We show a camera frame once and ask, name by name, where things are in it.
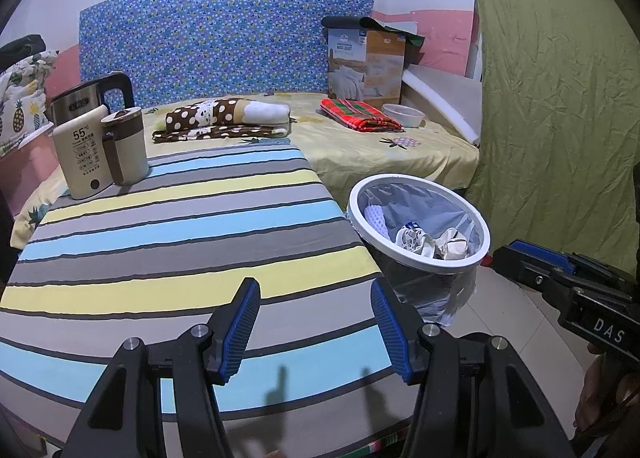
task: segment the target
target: white pineapple fabric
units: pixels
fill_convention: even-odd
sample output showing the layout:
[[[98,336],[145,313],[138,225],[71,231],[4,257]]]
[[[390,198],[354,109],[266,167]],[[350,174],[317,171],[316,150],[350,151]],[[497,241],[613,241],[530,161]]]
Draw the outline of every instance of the white pineapple fabric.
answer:
[[[52,51],[35,54],[0,74],[0,156],[47,123],[44,81],[57,57]]]

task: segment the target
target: red plaid cloth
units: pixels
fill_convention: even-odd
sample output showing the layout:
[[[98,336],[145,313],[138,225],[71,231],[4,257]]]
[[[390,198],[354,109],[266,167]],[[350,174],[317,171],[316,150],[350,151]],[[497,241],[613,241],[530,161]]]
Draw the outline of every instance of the red plaid cloth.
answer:
[[[326,98],[320,107],[330,117],[361,133],[404,131],[397,121],[364,102]]]

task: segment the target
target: white trash can rim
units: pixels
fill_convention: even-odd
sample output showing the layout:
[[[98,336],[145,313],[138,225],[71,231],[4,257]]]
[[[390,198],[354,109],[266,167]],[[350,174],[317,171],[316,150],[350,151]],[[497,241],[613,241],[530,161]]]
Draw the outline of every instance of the white trash can rim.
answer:
[[[432,259],[430,257],[423,257],[419,254],[409,252],[408,250],[400,248],[395,243],[382,237],[367,223],[367,220],[362,215],[360,207],[358,206],[358,196],[365,189],[383,183],[411,184],[414,186],[425,187],[446,198],[450,202],[455,203],[471,217],[479,231],[481,245],[478,251],[465,259],[444,261],[442,259]],[[425,272],[452,274],[471,270],[481,263],[482,258],[484,258],[489,251],[489,245],[491,243],[489,227],[474,206],[462,199],[462,197],[458,196],[455,192],[447,189],[447,187],[443,187],[442,185],[416,176],[409,176],[406,174],[380,174],[364,178],[364,180],[359,181],[351,190],[349,202],[347,204],[347,214],[353,227],[356,229],[360,237],[367,243],[399,263]]]

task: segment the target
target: striped tablecloth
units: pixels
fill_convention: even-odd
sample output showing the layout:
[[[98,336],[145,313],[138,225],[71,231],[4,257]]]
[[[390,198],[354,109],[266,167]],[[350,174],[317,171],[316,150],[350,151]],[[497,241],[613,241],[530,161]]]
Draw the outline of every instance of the striped tablecloth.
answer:
[[[206,322],[242,279],[262,305],[216,396],[238,458],[339,456],[406,424],[369,285],[378,268],[302,153],[253,144],[153,158],[149,176],[61,197],[0,301],[0,403],[62,445],[118,345]],[[170,457],[173,384],[161,380]]]

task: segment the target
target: yellow bedsheet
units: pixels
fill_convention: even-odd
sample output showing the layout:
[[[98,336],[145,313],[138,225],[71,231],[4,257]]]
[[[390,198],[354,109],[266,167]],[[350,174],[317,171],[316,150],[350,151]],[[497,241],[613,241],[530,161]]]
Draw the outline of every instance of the yellow bedsheet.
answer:
[[[280,141],[290,141],[300,148],[343,209],[346,208],[353,186],[367,176],[404,173],[456,189],[468,186],[478,165],[479,152],[476,147],[449,134],[441,125],[431,121],[418,129],[406,129],[405,133],[358,133],[316,112],[320,101],[326,98],[325,94],[281,92],[271,96],[248,95],[247,98],[289,104],[291,116],[296,122],[291,124],[289,136]],[[146,110],[145,138],[149,157],[242,143],[239,138],[160,144],[152,142],[151,133],[165,113],[179,105],[201,100],[203,99],[197,98],[166,104],[153,112]],[[266,139],[259,141],[273,142]],[[54,202],[64,189],[60,169],[40,184],[15,218],[11,239],[13,247],[23,249],[31,237],[34,209],[37,210],[42,203]]]

